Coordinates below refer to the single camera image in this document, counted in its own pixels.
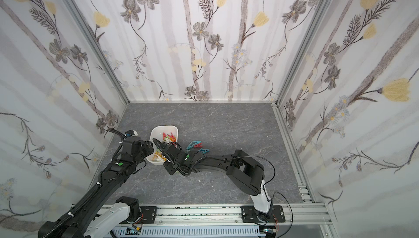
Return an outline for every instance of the black mounting plate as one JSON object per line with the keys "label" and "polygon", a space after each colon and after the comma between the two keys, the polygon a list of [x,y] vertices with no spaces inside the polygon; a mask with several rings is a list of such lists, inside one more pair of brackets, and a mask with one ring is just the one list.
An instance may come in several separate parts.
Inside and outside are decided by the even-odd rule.
{"label": "black mounting plate", "polygon": [[156,219],[156,206],[140,206],[139,209],[143,213],[143,219],[138,222],[138,224],[141,223],[154,223],[154,220]]}
{"label": "black mounting plate", "polygon": [[[262,220],[258,218],[259,211],[256,211],[254,206],[243,205],[241,207],[241,219],[243,222],[252,222],[252,223],[262,223],[264,224],[266,220]],[[275,223],[275,218],[278,222],[285,222],[285,215],[284,210],[282,209],[281,205],[274,205],[272,208],[272,216],[268,219],[268,223],[273,222]]]}

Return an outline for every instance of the branch print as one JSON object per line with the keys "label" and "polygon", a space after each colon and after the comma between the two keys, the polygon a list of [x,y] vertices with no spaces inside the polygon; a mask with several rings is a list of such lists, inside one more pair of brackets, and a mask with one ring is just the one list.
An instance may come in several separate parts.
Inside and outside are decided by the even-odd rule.
{"label": "branch print", "polygon": [[[221,51],[224,47],[224,44],[221,43],[221,38],[219,34],[210,34],[209,31],[206,31],[209,23],[211,22],[211,19],[213,18],[214,14],[217,12],[217,10],[222,7],[225,4],[226,0],[198,0],[198,6],[200,10],[202,11],[202,16],[204,19],[208,20],[207,22],[197,22],[193,25],[194,32],[192,33],[192,36],[196,37],[198,41],[204,42],[204,47],[208,54],[212,57],[212,59],[209,61],[208,66],[210,63],[212,63],[217,57],[218,51]],[[207,48],[207,43],[211,45],[210,49]],[[213,53],[211,53],[212,50],[216,49],[215,55],[213,56]],[[209,92],[205,90],[199,90],[198,87],[198,80],[201,79],[206,71],[202,71],[202,68],[206,65],[204,60],[202,59],[195,59],[192,61],[192,71],[195,73],[194,75],[194,81],[192,83],[192,86],[186,87],[186,93],[187,96],[185,99],[192,99],[194,101],[197,100],[209,100]]]}
{"label": "branch print", "polygon": [[[138,14],[141,12],[141,8],[139,7],[139,4],[144,5],[144,21],[142,25],[136,30],[134,26],[132,25],[132,22],[139,22]],[[155,4],[160,4],[160,0],[123,0],[122,7],[124,8],[124,12],[121,12],[121,16],[124,18],[124,21],[129,23],[131,26],[132,31],[140,38],[140,40],[144,43],[143,48],[141,49],[140,54],[137,57],[134,57],[134,66],[137,71],[137,74],[135,76],[136,79],[139,79],[140,77],[148,80],[151,83],[157,83],[160,87],[160,94],[158,100],[163,96],[171,95],[169,93],[164,92],[163,88],[161,87],[160,83],[156,82],[153,79],[150,79],[146,76],[145,71],[143,67],[146,67],[147,65],[144,63],[144,57],[147,56],[147,44],[145,40],[139,35],[138,31],[144,26],[145,20],[146,20],[146,8],[148,7],[150,10],[155,9]],[[99,128],[102,127],[103,119],[99,119],[96,126]]]}
{"label": "branch print", "polygon": [[0,200],[7,200],[8,201],[8,209],[0,209],[0,212],[8,212],[10,215],[0,214],[3,216],[3,218],[0,220],[0,223],[3,221],[14,218],[17,216],[25,216],[25,215],[31,215],[36,214],[37,212],[40,212],[42,209],[39,209],[34,212],[25,212],[25,213],[17,213],[12,209],[11,200],[13,198],[13,185],[16,183],[15,178],[8,179],[5,183],[0,184]]}
{"label": "branch print", "polygon": [[[317,59],[317,62],[313,69],[317,68],[317,63],[321,61],[322,56],[325,57],[323,60],[323,63],[326,65],[326,68],[324,69],[320,78],[321,91],[314,93],[314,95],[325,92],[327,91],[327,89],[332,90],[336,88],[337,86],[336,79],[338,79],[339,74],[341,72],[341,69],[337,67],[337,60],[336,60],[337,55],[339,55],[343,50],[347,49],[354,43],[374,37],[374,35],[377,33],[377,29],[375,27],[375,24],[373,23],[373,20],[379,20],[380,17],[382,17],[382,14],[386,10],[390,9],[391,4],[395,3],[396,1],[398,0],[381,0],[380,2],[378,0],[361,0],[360,1],[361,7],[364,8],[364,13],[360,15],[354,15],[354,17],[349,21],[346,36],[343,38],[343,41],[342,41],[342,46],[337,45],[336,42],[331,43],[328,47],[328,50],[325,51],[324,54],[321,55]],[[370,101],[376,102],[376,100],[374,99],[361,96],[364,93],[370,93],[370,92],[382,93],[380,89],[366,92],[366,90],[371,86],[372,82],[373,80],[370,80],[370,84],[368,84],[367,87],[362,92],[359,92],[359,95],[357,97],[355,97],[354,99],[351,99],[351,101],[353,102],[355,100],[370,100]],[[406,82],[407,80],[406,81],[400,80],[396,84],[391,84],[388,88],[392,88],[392,86],[397,87],[397,88],[404,87],[406,88],[404,90],[404,94],[407,94],[407,87],[409,85],[406,85]],[[326,86],[326,88],[324,89],[322,89],[323,83],[328,84],[328,86]],[[301,97],[302,92],[303,90],[300,90],[297,98]]]}
{"label": "branch print", "polygon": [[358,151],[357,153],[349,153],[349,156],[344,156],[342,158],[332,158],[332,162],[338,162],[338,163],[342,163],[342,165],[339,167],[339,185],[340,187],[343,187],[343,183],[342,183],[342,178],[341,178],[341,174],[343,170],[348,170],[348,166],[352,165],[353,161],[358,161],[357,162],[357,171],[361,172],[362,171],[362,160],[367,160],[368,162],[364,162],[365,164],[371,164],[371,165],[375,165],[375,166],[379,166],[380,167],[380,171],[381,170],[385,170],[385,169],[394,169],[393,174],[395,174],[396,172],[398,172],[399,170],[401,170],[401,168],[403,168],[406,165],[409,165],[413,154],[416,151],[416,148],[419,145],[419,141],[415,144],[415,146],[413,147],[412,151],[410,152],[410,155],[407,159],[407,161],[405,163],[402,163],[400,165],[397,165],[395,163],[392,162],[387,162],[383,159],[382,162],[380,161],[376,161],[373,158],[369,157],[368,155],[366,155],[362,150]]}
{"label": "branch print", "polygon": [[333,210],[333,214],[335,215],[336,220],[338,220],[338,217],[336,217],[335,207],[334,207],[334,205],[333,205],[333,204],[334,204],[337,200],[339,200],[339,199],[340,199],[340,197],[342,196],[342,193],[343,193],[343,190],[342,190],[341,194],[339,194],[338,198],[336,198],[336,199],[334,199],[334,198],[332,198],[332,197],[329,197],[329,196],[326,196],[326,195],[322,195],[321,193],[318,193],[318,194],[320,194],[320,196],[322,196],[323,198],[330,199],[330,201],[327,203],[327,205],[332,204],[332,210]]}
{"label": "branch print", "polygon": [[51,158],[46,159],[44,156],[40,156],[38,153],[45,151],[45,146],[43,145],[43,146],[36,147],[36,145],[34,144],[32,140],[32,134],[34,133],[34,131],[32,131],[27,124],[30,121],[24,118],[21,118],[17,116],[16,114],[0,112],[0,115],[9,115],[20,120],[20,126],[22,128],[21,132],[24,133],[26,137],[24,149],[22,151],[22,154],[25,154],[25,155],[21,158],[21,160],[28,156],[30,164],[34,162],[39,168],[42,168],[42,171],[45,173],[45,176],[48,179],[51,178],[52,176],[49,170],[50,166],[56,166],[57,164],[60,164],[61,162],[67,161],[69,159],[70,156],[67,155],[61,161],[54,162]]}

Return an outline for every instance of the enclosure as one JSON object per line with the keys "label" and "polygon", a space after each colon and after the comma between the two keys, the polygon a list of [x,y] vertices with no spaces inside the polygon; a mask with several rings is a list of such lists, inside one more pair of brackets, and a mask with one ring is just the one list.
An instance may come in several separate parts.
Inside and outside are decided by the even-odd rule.
{"label": "enclosure", "polygon": [[[119,146],[110,129],[149,140],[160,125],[184,148],[273,164],[255,158],[285,222],[259,236],[418,236],[417,0],[0,5],[2,237],[38,237],[78,202]],[[157,206],[150,230],[221,214],[217,228],[252,226],[236,212],[250,196],[225,174],[140,168],[105,206]],[[174,208],[219,212],[188,223]]]}

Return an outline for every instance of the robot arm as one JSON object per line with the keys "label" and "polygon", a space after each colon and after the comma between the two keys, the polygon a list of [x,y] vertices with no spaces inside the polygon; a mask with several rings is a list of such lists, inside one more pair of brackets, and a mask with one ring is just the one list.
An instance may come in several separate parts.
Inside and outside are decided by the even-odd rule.
{"label": "robot arm", "polygon": [[[200,171],[223,172],[241,191],[251,195],[254,207],[259,211],[259,218],[270,218],[272,204],[264,190],[264,167],[245,152],[236,150],[231,155],[206,156],[200,152],[185,153],[172,144],[167,145],[156,139],[153,141],[168,158],[164,167],[169,174],[173,175],[176,171],[184,176]],[[99,173],[97,184],[72,209],[57,221],[47,221],[42,225],[38,238],[83,238],[85,235],[91,238],[103,237],[116,224],[124,220],[134,222],[139,219],[138,199],[129,197],[119,198],[106,213],[95,220],[94,217],[112,193],[126,182],[131,174],[136,173],[137,165],[153,152],[151,142],[143,141],[138,136],[127,137],[122,141],[120,158],[111,161]]]}

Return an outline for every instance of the wire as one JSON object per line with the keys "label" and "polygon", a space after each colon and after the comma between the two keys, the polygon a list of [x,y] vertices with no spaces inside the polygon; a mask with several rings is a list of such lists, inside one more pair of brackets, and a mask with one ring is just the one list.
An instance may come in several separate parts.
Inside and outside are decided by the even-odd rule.
{"label": "wire", "polygon": [[275,238],[279,238],[279,237],[282,237],[282,236],[284,236],[290,229],[291,229],[291,227],[292,227],[292,223],[294,222],[294,214],[292,213],[292,208],[291,208],[291,205],[290,205],[290,203],[288,202],[288,200],[285,198],[285,196],[283,196],[282,195],[282,193],[280,193],[280,192],[278,192],[278,191],[276,191],[276,192],[274,192],[274,194],[272,195],[272,199],[271,199],[271,201],[274,199],[274,197],[275,197],[275,193],[279,193],[282,197],[284,197],[284,199],[286,200],[286,202],[287,202],[287,204],[288,204],[288,207],[290,208],[290,210],[291,210],[291,225],[289,226],[289,228],[288,228],[288,230],[285,232],[285,233],[283,233],[283,234],[281,234],[280,236],[275,236]]}
{"label": "wire", "polygon": [[134,222],[131,226],[135,229],[135,230],[138,230],[137,228],[138,227],[136,227],[136,226],[134,226],[134,224],[137,224],[137,223],[139,223],[140,221],[142,221],[143,220],[143,216],[144,216],[144,214],[142,214],[141,213],[141,217],[139,218],[139,220],[138,221],[136,221],[136,222]]}
{"label": "wire", "polygon": [[112,238],[118,238],[114,233],[113,233],[113,231],[112,230],[110,230],[109,231],[109,233],[111,234],[111,236],[112,236]]}
{"label": "wire", "polygon": [[146,162],[145,160],[143,160],[143,162],[145,162],[144,166],[143,166],[143,167],[141,167],[140,169],[136,170],[136,171],[135,171],[135,172],[133,172],[132,174],[136,174],[139,170],[143,169],[143,168],[147,165],[147,162]]}

